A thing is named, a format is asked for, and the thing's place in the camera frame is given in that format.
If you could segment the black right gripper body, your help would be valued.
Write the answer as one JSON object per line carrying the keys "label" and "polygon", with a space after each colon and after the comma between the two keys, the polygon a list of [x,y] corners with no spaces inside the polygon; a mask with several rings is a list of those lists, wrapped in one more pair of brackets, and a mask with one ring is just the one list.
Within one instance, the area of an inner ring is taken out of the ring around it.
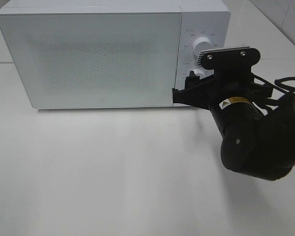
{"label": "black right gripper body", "polygon": [[239,132],[255,134],[258,121],[264,117],[253,102],[265,106],[272,88],[254,82],[251,69],[214,69],[209,110],[221,134]]}

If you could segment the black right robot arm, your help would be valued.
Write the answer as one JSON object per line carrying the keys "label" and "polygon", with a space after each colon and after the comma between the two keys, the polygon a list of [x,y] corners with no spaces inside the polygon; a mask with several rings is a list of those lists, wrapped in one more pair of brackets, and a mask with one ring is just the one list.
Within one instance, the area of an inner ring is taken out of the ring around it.
{"label": "black right robot arm", "polygon": [[281,89],[251,69],[215,70],[200,79],[191,72],[173,102],[209,110],[222,136],[221,161],[236,173],[265,180],[285,177],[295,166],[295,88]]}

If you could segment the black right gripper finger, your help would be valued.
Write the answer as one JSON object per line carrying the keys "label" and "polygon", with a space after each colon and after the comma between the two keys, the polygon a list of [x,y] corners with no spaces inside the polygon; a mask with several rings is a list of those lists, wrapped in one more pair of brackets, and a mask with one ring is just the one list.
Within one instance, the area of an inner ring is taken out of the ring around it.
{"label": "black right gripper finger", "polygon": [[200,82],[200,76],[197,76],[194,70],[189,71],[189,75],[185,78],[184,88],[195,86]]}
{"label": "black right gripper finger", "polygon": [[192,87],[178,90],[172,89],[172,99],[174,104],[184,104],[196,108],[209,108],[208,92],[211,90],[211,85],[214,81],[214,76],[210,75],[205,78],[200,78],[200,82]]}

